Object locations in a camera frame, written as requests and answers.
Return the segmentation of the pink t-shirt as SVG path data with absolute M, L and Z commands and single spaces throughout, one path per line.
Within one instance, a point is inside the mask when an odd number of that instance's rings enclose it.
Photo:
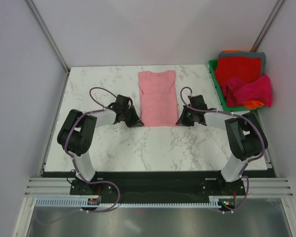
M 141 119 L 146 127 L 175 127 L 178 121 L 176 72 L 138 73 Z

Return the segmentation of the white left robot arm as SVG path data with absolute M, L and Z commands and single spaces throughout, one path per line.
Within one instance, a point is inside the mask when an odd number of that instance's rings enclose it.
M 98 181 L 93 179 L 96 170 L 89 154 L 94 132 L 99 127 L 121 121 L 125 122 L 128 128 L 144 126 L 134 106 L 111 103 L 103 109 L 85 113 L 76 109 L 70 110 L 58 133 L 57 143 L 72 159 L 76 176 L 82 180 L 81 188 L 87 194 L 94 194 L 98 190 Z

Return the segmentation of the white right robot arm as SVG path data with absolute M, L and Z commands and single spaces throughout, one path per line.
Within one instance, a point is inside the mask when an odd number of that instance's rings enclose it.
M 194 126 L 195 123 L 217 127 L 227 133 L 231 156 L 221 170 L 222 178 L 216 182 L 216 188 L 219 193 L 228 194 L 248 164 L 264 156 L 268 140 L 252 112 L 238 115 L 213 108 L 201 110 L 184 106 L 176 125 Z

